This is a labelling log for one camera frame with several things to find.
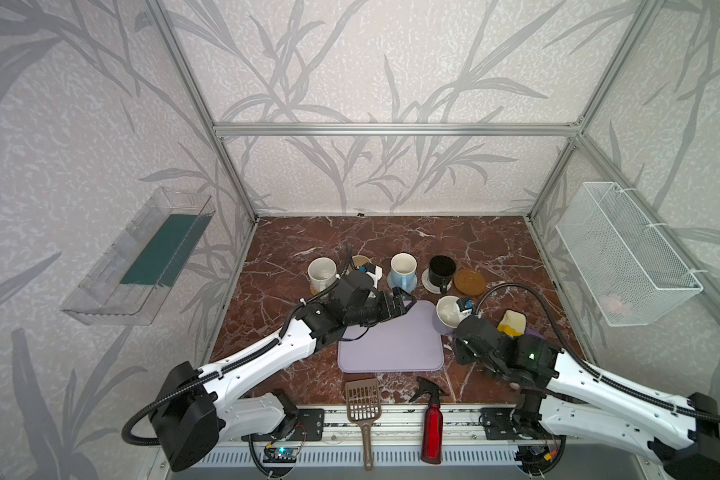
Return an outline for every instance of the leaf pattern wallpaper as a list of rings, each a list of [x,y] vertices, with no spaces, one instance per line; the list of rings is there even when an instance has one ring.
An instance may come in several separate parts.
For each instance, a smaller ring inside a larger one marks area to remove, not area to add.
[[[576,121],[637,3],[165,1],[216,122],[419,123]],[[564,142],[225,140],[269,214],[527,213]]]
[[[664,2],[586,134],[720,284],[720,0]],[[613,328],[600,317],[554,231],[587,180],[603,178],[577,154],[534,222],[591,349],[615,372],[709,393],[720,408],[720,327],[698,300],[650,326]]]
[[[157,186],[217,212],[154,323],[60,312]],[[119,429],[202,362],[250,230],[139,2],[0,1],[0,478],[134,478]]]

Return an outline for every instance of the brown litter scoop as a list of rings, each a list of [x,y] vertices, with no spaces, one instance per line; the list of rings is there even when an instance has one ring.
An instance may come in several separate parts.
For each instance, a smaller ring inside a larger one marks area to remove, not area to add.
[[[362,460],[365,469],[373,470],[371,450],[371,425],[382,416],[382,396],[378,392],[378,380],[347,382],[347,418],[356,423],[362,432]]]

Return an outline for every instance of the clear acrylic shelf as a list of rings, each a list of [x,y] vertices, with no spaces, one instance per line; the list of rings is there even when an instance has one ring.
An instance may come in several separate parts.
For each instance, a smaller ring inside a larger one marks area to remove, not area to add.
[[[584,182],[557,232],[611,326],[655,322],[702,291],[656,225],[614,182]]]
[[[61,310],[87,325],[149,325],[216,212],[210,195],[159,187]]]

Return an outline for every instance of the blue saucer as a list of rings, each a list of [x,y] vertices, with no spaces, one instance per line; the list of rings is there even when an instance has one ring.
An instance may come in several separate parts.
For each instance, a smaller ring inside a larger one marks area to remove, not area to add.
[[[395,284],[392,282],[392,272],[390,272],[389,274],[387,274],[387,284],[389,285],[389,289],[390,289],[390,290],[393,289],[393,288],[395,288],[396,286],[398,286],[398,285],[395,285]],[[408,292],[408,293],[413,292],[414,290],[416,290],[416,286],[418,286],[418,278],[416,277],[416,275],[414,275],[414,276],[413,276],[413,286],[411,287],[410,290],[406,290],[406,292]]]

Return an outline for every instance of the white mug with purple exterior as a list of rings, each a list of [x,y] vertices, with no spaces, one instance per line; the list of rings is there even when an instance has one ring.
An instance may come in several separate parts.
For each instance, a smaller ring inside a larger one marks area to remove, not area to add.
[[[392,272],[389,278],[393,285],[408,293],[416,287],[416,259],[411,254],[397,254],[392,258]]]

